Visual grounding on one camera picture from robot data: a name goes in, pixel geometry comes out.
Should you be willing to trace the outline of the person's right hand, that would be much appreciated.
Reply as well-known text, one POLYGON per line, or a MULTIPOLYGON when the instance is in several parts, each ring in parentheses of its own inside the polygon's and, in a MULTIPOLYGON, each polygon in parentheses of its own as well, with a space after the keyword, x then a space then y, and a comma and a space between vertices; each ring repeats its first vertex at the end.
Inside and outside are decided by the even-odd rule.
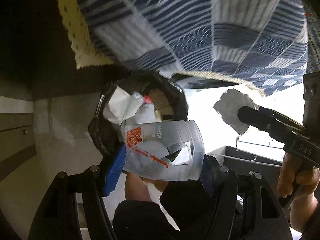
POLYGON ((285 154, 277 189, 281 197, 287 198, 293 194, 293 184, 298 184, 299 190, 291 205, 290 224, 294 230, 303 233, 312 224, 311 219, 319 211, 319 202, 314 195, 319 184, 319 169, 312 168, 299 172, 301 163, 298 157, 285 154))

